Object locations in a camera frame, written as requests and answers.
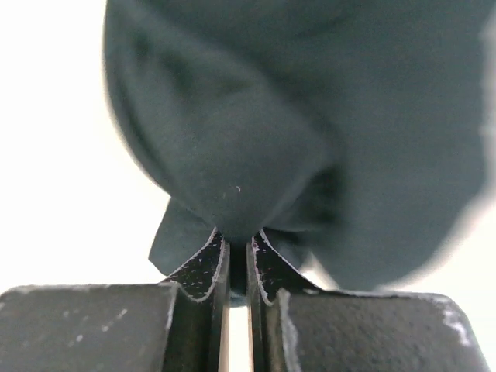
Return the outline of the black t shirt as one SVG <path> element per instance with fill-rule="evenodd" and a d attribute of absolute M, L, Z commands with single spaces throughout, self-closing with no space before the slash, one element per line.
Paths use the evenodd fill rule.
<path fill-rule="evenodd" d="M 169 274 L 217 229 L 264 231 L 368 291 L 440 248 L 484 183 L 493 1 L 110 1 L 108 95 L 170 202 Z"/>

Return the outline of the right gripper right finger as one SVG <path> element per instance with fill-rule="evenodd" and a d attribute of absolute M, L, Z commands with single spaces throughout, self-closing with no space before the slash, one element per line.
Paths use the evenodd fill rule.
<path fill-rule="evenodd" d="M 471 324 L 450 298 L 325 291 L 257 233 L 246 248 L 256 371 L 480 372 Z"/>

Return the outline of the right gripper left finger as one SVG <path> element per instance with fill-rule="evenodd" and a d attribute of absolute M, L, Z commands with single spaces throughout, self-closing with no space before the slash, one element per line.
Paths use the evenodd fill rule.
<path fill-rule="evenodd" d="M 219 232 L 158 284 L 21 286 L 1 296 L 5 372 L 225 371 L 229 245 Z"/>

